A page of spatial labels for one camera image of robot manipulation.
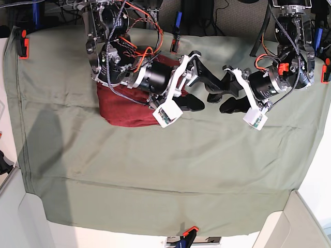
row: green cloth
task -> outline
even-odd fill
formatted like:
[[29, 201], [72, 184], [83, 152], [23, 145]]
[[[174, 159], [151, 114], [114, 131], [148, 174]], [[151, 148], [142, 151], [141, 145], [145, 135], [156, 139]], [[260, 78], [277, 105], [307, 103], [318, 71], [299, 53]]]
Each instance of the green cloth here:
[[[185, 112], [165, 129], [122, 128], [99, 115], [82, 28], [29, 38], [27, 60], [9, 41], [5, 85], [26, 190], [42, 199], [51, 222], [159, 236], [193, 225], [199, 236], [259, 231], [300, 186], [322, 138], [331, 91], [319, 82], [318, 59], [315, 84], [267, 113], [262, 131], [243, 113], [221, 114], [220, 103]], [[133, 29], [131, 38], [154, 46], [157, 35]], [[171, 40], [164, 35], [164, 51]], [[234, 37], [183, 36], [179, 54], [199, 50], [222, 78], [223, 65], [253, 68], [251, 47]], [[187, 90], [206, 102], [203, 85]]]

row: red towel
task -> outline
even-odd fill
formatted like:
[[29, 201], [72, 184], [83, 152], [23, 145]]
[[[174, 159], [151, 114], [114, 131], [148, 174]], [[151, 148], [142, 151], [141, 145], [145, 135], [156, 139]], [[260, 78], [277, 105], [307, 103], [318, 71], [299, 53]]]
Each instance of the red towel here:
[[[168, 66], [179, 65], [178, 61], [162, 55], [159, 55], [156, 60]], [[140, 102], [146, 102], [148, 99], [148, 93], [139, 89], [128, 89], [124, 85], [119, 85], [114, 89]], [[114, 94], [110, 88], [102, 86], [100, 83], [97, 84], [97, 94], [100, 115], [111, 125], [131, 128], [158, 125], [157, 120], [152, 115], [154, 110], [150, 110], [148, 106], [143, 106], [120, 97]]]

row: red cloth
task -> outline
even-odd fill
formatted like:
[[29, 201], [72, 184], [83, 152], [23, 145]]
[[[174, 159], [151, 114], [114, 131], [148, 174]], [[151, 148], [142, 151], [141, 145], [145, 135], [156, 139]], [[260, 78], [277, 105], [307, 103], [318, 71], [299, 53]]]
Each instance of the red cloth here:
[[[159, 55], [157, 61], [168, 66], [179, 65], [178, 61]], [[140, 102], [146, 102], [148, 93], [139, 89], [128, 89], [124, 85], [114, 88], [116, 91]], [[136, 104], [114, 94], [110, 88], [97, 84], [97, 94], [99, 98], [100, 115], [111, 125], [121, 127], [145, 127], [158, 125], [157, 120], [152, 115], [154, 110], [148, 106]]]

